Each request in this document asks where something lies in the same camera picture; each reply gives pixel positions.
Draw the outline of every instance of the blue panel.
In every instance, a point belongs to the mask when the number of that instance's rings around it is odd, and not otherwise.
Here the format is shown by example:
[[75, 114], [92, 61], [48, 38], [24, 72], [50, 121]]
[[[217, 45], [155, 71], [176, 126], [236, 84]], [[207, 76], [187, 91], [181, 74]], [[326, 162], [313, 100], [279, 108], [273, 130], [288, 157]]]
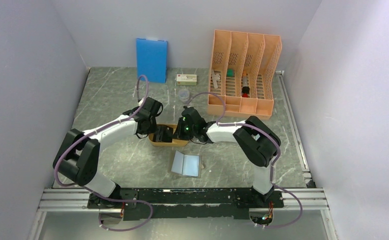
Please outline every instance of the blue panel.
[[149, 82], [165, 83], [167, 48], [167, 41], [137, 38], [137, 76], [146, 75]]

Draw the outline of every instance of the metal frame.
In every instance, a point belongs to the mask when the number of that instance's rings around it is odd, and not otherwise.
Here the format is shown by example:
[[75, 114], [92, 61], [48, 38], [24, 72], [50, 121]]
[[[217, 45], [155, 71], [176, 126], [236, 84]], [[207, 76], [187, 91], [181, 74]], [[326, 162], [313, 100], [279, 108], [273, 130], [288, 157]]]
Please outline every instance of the metal frame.
[[[284, 71], [276, 71], [276, 77], [283, 92], [283, 101], [287, 105], [286, 111], [289, 116], [290, 128], [294, 139], [297, 140], [296, 150], [303, 168], [303, 176], [305, 182], [312, 179], [307, 159], [305, 157], [304, 148], [302, 146], [298, 127], [296, 126], [295, 118], [290, 105], [289, 97], [286, 92], [285, 83], [283, 81]], [[322, 221], [325, 227], [327, 238], [329, 240], [338, 240], [338, 235], [331, 216], [330, 208], [326, 199], [326, 195], [322, 188], [288, 188], [288, 191], [295, 194], [304, 211], [320, 211]], [[28, 240], [38, 240], [43, 223], [48, 212], [63, 212], [63, 213], [79, 213], [79, 212], [95, 212], [95, 213], [119, 213], [121, 210], [116, 209], [88, 209], [90, 193], [82, 188], [47, 188], [41, 196], [38, 210], [35, 215], [34, 223], [28, 235]], [[288, 193], [282, 193], [284, 207], [275, 208], [275, 211], [299, 211], [299, 204]], [[251, 208], [250, 212], [268, 211], [267, 208]]]

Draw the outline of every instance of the table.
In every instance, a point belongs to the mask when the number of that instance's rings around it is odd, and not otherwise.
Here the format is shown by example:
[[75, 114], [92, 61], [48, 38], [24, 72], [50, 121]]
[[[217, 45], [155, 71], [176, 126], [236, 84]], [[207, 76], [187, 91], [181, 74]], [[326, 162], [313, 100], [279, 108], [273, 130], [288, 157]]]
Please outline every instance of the table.
[[[158, 124], [177, 123], [183, 103], [177, 93], [187, 88], [190, 95], [208, 90], [208, 68], [170, 68], [166, 83], [150, 83], [149, 96], [163, 103]], [[196, 86], [176, 84], [176, 74], [197, 74]], [[88, 75], [72, 128], [80, 131], [93, 129], [116, 119], [124, 111], [137, 106], [135, 67], [92, 67]], [[292, 134], [290, 117], [284, 93], [277, 78], [272, 82], [274, 109], [270, 120], [264, 123], [281, 139], [281, 158], [276, 164], [275, 182], [282, 187], [304, 188], [303, 166], [297, 152], [296, 138]], [[145, 83], [140, 85], [140, 95], [145, 93]], [[206, 113], [207, 96], [195, 98], [195, 107], [205, 120], [218, 116]], [[238, 122], [240, 117], [224, 117], [221, 121]], [[176, 177], [168, 172], [171, 155], [175, 150], [184, 154], [200, 155], [205, 164], [200, 178]], [[155, 147], [147, 138], [127, 137], [105, 149], [99, 157], [98, 171], [123, 188], [214, 188], [251, 187], [253, 164], [237, 143], [219, 142], [194, 144], [184, 147]]]

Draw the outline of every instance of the white wall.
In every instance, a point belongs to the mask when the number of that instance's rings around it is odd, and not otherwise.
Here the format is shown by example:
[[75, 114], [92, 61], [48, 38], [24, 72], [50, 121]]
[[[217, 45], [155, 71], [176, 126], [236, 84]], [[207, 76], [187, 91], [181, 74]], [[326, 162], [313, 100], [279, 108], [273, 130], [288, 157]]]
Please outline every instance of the white wall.
[[0, 239], [26, 239], [87, 76], [48, 0], [0, 0]]
[[53, 0], [88, 66], [135, 67], [136, 38], [168, 40], [168, 66], [208, 68], [214, 29], [281, 35], [285, 68], [321, 0]]
[[389, 1], [323, 0], [284, 78], [340, 239], [389, 239]]

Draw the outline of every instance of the back wall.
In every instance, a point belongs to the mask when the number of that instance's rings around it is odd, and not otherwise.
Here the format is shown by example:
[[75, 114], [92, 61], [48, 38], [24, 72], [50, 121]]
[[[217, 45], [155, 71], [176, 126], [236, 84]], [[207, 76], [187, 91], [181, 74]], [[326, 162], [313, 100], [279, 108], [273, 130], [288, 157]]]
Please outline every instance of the back wall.
[[136, 38], [168, 41], [168, 66], [208, 68], [214, 29], [280, 35], [283, 70], [321, 0], [53, 0], [85, 63], [136, 67]]

